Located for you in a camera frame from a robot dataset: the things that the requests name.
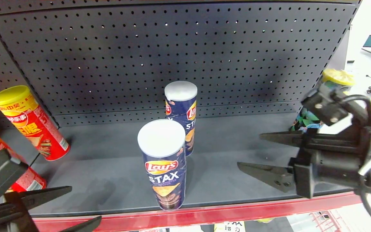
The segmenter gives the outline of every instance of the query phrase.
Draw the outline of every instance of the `blue chip can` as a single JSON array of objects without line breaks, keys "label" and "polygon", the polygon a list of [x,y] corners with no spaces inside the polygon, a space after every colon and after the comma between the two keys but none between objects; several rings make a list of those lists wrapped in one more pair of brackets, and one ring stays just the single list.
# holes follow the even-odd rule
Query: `blue chip can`
[{"label": "blue chip can", "polygon": [[186,152],[183,126],[169,119],[146,124],[138,145],[159,207],[179,209],[186,196]]},{"label": "blue chip can", "polygon": [[180,123],[185,130],[185,154],[194,150],[197,86],[188,81],[175,81],[165,89],[165,112],[168,119]]}]

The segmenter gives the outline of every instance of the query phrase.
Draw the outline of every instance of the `red shelf edge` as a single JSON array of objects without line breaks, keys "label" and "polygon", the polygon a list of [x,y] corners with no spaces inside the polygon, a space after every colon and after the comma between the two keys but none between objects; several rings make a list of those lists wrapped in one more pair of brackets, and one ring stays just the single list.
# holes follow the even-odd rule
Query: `red shelf edge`
[{"label": "red shelf edge", "polygon": [[[185,208],[173,212],[149,211],[103,215],[96,232],[133,231],[157,227],[214,224],[225,221],[247,221],[310,213],[361,203],[353,192],[332,194],[313,199],[291,199],[215,207]],[[41,232],[57,232],[96,216],[40,217],[34,221]]]}]

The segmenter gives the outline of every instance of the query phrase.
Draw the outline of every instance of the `lay's logo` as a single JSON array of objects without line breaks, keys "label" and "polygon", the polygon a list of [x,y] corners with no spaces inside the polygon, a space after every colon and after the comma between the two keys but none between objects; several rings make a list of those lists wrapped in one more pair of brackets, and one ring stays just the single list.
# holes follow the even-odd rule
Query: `lay's logo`
[{"label": "lay's logo", "polygon": [[177,160],[155,160],[146,162],[146,170],[153,175],[168,173],[178,167]]},{"label": "lay's logo", "polygon": [[165,101],[165,114],[170,115],[171,114],[171,106]]},{"label": "lay's logo", "polygon": [[194,120],[195,115],[197,111],[197,101],[194,101],[194,103],[191,105],[191,107],[187,110],[187,119],[188,120]]}]

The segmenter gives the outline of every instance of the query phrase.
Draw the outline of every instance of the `gray shelf surface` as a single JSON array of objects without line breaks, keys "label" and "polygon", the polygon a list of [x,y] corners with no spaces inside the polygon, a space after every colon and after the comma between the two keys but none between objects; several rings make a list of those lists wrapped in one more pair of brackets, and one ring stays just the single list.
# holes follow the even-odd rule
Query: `gray shelf surface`
[{"label": "gray shelf surface", "polygon": [[0,137],[16,153],[22,155],[28,164],[31,164],[37,158],[38,151],[17,129],[3,130],[0,132]]},{"label": "gray shelf surface", "polygon": [[[259,140],[285,131],[295,113],[197,119],[195,151],[187,158],[183,208],[298,198],[237,168],[237,162],[286,166],[298,148]],[[144,170],[137,133],[145,123],[63,127],[71,151],[60,160],[39,156],[32,167],[48,187],[70,185],[71,193],[31,210],[33,217],[83,216],[159,210]],[[316,195],[347,191],[320,184]]]}]

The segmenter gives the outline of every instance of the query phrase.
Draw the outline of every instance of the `lay's stax can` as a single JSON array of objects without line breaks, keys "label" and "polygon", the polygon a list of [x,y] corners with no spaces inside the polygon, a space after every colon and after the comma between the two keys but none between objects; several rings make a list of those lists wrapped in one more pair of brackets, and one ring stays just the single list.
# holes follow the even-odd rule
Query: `lay's stax can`
[{"label": "lay's stax can", "polygon": [[0,110],[46,160],[60,159],[70,150],[28,86],[18,85],[1,91]]},{"label": "lay's stax can", "polygon": [[169,119],[147,123],[138,133],[145,168],[159,207],[175,210],[186,196],[186,152],[183,126]]},{"label": "lay's stax can", "polygon": [[185,130],[185,154],[194,149],[197,86],[188,81],[175,81],[164,88],[165,113],[168,119],[179,122]]},{"label": "lay's stax can", "polygon": [[[21,160],[26,163],[25,159],[16,154],[8,145],[0,138],[0,150],[7,149],[9,154],[16,159]],[[47,181],[40,177],[31,167],[28,167],[28,170],[11,186],[10,190],[22,192],[22,191],[31,191],[44,189],[47,186]]]}]

